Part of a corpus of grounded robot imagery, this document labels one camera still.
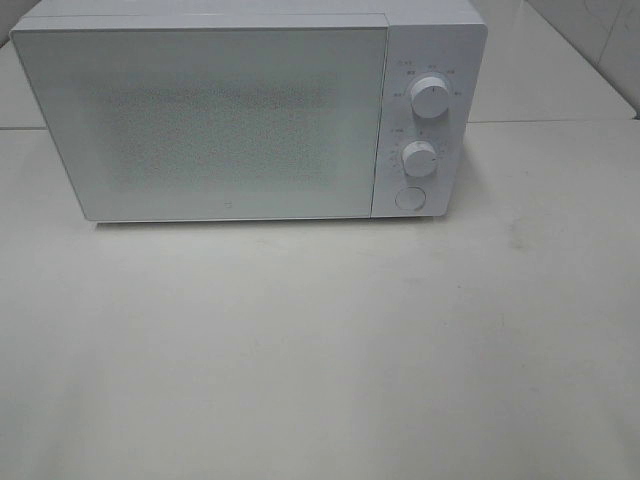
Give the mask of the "white round knob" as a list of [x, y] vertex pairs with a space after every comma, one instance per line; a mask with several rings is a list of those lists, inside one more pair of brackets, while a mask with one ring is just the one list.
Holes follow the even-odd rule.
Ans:
[[449, 85], [442, 76], [431, 74], [417, 79], [409, 94], [412, 110], [420, 118], [439, 117], [449, 108]]
[[401, 159], [405, 174], [414, 178], [427, 177], [437, 167], [436, 150], [426, 141], [414, 141], [406, 145]]

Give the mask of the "white microwave door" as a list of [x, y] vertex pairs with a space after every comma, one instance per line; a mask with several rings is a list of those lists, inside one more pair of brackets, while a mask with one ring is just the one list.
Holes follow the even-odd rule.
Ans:
[[370, 212], [382, 28], [18, 32], [85, 217]]

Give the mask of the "white round door button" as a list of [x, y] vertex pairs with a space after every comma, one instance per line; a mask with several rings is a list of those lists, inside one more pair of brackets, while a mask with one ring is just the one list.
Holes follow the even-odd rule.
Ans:
[[396, 206], [405, 211], [419, 211], [426, 203], [426, 193], [419, 187], [407, 187], [395, 197]]

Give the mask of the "white microwave oven body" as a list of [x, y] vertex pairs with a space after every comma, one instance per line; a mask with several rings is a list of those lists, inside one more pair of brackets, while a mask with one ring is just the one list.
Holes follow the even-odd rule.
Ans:
[[[17, 22], [10, 38], [15, 47], [18, 32], [339, 28], [382, 28], [387, 33], [369, 214], [191, 221], [445, 214], [488, 35], [482, 17], [467, 1], [42, 1]], [[16, 53], [25, 73], [17, 49]], [[447, 81], [449, 108], [439, 117], [423, 119], [412, 110], [409, 90], [417, 79], [431, 74]], [[401, 154], [414, 141], [429, 142], [436, 150], [437, 167], [427, 177], [414, 178], [404, 172]], [[396, 206], [397, 193], [407, 187], [419, 187], [426, 193], [421, 210], [405, 211]]]

